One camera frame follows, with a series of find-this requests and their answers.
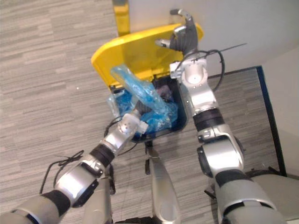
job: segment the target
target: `crumpled plastic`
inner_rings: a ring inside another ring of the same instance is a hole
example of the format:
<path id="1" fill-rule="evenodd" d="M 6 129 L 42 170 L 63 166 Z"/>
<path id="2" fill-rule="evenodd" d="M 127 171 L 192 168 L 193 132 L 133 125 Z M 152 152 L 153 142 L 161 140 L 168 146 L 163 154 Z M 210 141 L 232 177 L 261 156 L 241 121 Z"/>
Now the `crumpled plastic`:
<path id="1" fill-rule="evenodd" d="M 115 98 L 121 116 L 133 110 L 136 103 L 133 103 L 135 101 L 133 99 L 137 97 L 144 105 L 152 109 L 151 112 L 141 117 L 141 120 L 149 125 L 145 134 L 156 133 L 175 126 L 178 106 L 169 95 L 171 93 L 169 88 L 163 87 L 160 90 L 160 94 L 164 93 L 167 96 L 168 102 L 165 102 L 152 83 L 141 81 L 125 65 L 112 68 L 111 75 L 125 87 L 123 93 Z"/>

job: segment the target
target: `yellow lid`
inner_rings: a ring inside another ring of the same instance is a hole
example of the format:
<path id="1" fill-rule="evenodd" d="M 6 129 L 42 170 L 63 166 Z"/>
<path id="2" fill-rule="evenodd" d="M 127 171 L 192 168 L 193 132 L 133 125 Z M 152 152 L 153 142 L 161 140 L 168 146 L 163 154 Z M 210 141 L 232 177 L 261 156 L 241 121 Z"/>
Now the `yellow lid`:
<path id="1" fill-rule="evenodd" d="M 182 60 L 182 53 L 159 47 L 155 40 L 169 39 L 174 28 L 179 25 L 157 27 L 115 38 L 93 54 L 92 65 L 108 87 L 120 86 L 111 76 L 110 70 L 123 63 L 141 80 L 152 81 L 154 75 L 168 75 L 169 64 Z M 200 40 L 203 31 L 198 24 L 196 28 Z"/>

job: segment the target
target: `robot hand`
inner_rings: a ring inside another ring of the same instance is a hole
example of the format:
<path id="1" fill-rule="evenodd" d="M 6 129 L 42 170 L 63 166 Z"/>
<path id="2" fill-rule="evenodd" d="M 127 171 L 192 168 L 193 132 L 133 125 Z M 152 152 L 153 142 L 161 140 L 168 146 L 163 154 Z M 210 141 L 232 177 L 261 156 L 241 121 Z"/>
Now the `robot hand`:
<path id="1" fill-rule="evenodd" d="M 184 56 L 197 50 L 198 39 L 196 27 L 192 16 L 183 9 L 173 9 L 171 15 L 180 15 L 185 18 L 185 25 L 174 29 L 170 40 L 156 40 L 156 44 L 161 47 L 181 51 Z"/>
<path id="2" fill-rule="evenodd" d="M 0 216 L 1 224 L 57 224 L 70 207 L 80 207 L 98 186 L 105 169 L 136 132 L 144 133 L 148 125 L 140 117 L 150 109 L 140 101 L 125 114 L 112 131 L 90 154 L 65 173 L 54 190 L 29 199 Z"/>

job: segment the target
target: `gray carpet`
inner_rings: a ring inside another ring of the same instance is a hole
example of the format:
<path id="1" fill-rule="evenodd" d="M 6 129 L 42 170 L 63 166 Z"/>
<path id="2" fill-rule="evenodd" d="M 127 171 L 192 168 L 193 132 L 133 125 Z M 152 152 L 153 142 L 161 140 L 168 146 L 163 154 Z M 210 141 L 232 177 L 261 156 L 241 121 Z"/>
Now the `gray carpet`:
<path id="1" fill-rule="evenodd" d="M 1 8 L 0 211 L 38 194 L 47 166 L 91 151 L 113 118 L 109 95 L 91 66 L 98 47 L 117 36 L 110 0 L 3 0 Z M 209 82 L 215 85 L 217 79 Z M 255 70 L 227 75 L 216 93 L 221 112 L 244 145 L 246 170 L 278 168 Z M 154 141 L 173 180 L 183 223 L 214 223 L 216 204 L 203 190 L 192 120 Z M 151 215 L 143 145 L 114 160 L 114 220 Z M 45 191 L 52 189 L 54 168 Z M 63 224 L 81 222 L 71 209 Z"/>

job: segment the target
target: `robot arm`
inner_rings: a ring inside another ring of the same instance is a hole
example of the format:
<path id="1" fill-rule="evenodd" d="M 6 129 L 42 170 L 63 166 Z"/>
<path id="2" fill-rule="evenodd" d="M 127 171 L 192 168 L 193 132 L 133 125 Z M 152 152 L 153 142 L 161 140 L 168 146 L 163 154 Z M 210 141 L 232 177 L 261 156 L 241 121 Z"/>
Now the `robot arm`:
<path id="1" fill-rule="evenodd" d="M 199 53 L 204 51 L 198 50 L 193 19 L 182 9 L 172 10 L 171 14 L 174 12 L 185 17 L 185 25 L 176 28 L 169 41 L 158 40 L 156 44 L 184 55 L 181 62 L 170 65 L 171 78 L 181 83 L 185 106 L 193 117 L 201 144 L 200 166 L 205 175 L 214 179 L 220 222 L 285 223 L 263 189 L 243 173 L 243 153 L 207 83 L 206 60 L 199 59 Z"/>
<path id="2" fill-rule="evenodd" d="M 97 179 L 118 152 L 137 131 L 146 131 L 148 125 L 140 121 L 140 117 L 148 110 L 138 101 L 135 109 L 124 115 L 113 132 L 58 180 L 53 191 L 31 198 L 1 215 L 0 223 L 57 224 L 70 207 L 84 205 L 98 186 Z"/>

